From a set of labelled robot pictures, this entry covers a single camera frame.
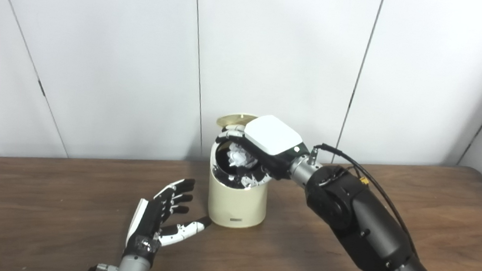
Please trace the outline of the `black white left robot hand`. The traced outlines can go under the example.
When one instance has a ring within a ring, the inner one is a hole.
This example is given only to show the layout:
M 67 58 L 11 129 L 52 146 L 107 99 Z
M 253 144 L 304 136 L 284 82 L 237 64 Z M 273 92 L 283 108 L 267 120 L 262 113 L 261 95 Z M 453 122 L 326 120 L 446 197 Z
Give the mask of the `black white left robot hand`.
M 181 179 L 169 183 L 150 200 L 141 199 L 126 236 L 123 257 L 143 258 L 153 266 L 160 248 L 180 243 L 207 229 L 213 222 L 204 216 L 195 221 L 166 226 L 165 222 L 174 214 L 190 211 L 187 203 L 192 201 L 194 179 Z

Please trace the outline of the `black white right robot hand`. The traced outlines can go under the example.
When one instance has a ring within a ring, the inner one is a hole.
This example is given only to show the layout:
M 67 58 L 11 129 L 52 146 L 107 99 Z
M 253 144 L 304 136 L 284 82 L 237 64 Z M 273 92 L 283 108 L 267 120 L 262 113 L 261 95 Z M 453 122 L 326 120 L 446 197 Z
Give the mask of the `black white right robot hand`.
M 244 148 L 275 180 L 291 180 L 304 188 L 312 175 L 312 172 L 297 174 L 296 169 L 311 152 L 301 135 L 274 115 L 257 117 L 245 126 L 227 126 L 215 142 L 227 141 Z

